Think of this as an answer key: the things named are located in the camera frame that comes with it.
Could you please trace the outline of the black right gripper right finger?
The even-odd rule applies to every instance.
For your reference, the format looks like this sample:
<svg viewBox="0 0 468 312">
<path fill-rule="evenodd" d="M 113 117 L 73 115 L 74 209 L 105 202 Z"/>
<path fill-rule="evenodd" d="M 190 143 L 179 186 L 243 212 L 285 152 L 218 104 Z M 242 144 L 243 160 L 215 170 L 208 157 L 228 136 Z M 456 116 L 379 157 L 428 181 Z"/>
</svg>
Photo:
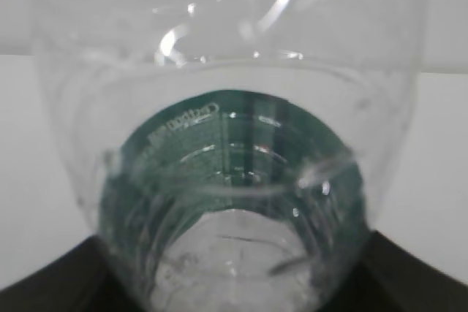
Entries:
<svg viewBox="0 0 468 312">
<path fill-rule="evenodd" d="M 467 312 L 467 285 L 375 232 L 325 312 Z"/>
</svg>

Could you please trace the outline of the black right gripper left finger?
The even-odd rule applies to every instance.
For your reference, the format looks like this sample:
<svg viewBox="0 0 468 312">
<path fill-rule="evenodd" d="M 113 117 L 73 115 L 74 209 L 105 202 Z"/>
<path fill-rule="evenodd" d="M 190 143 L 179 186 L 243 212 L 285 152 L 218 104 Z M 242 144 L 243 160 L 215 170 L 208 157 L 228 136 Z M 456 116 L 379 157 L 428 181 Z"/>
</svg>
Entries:
<svg viewBox="0 0 468 312">
<path fill-rule="evenodd" d="M 2 311 L 141 311 L 96 237 L 1 290 Z"/>
</svg>

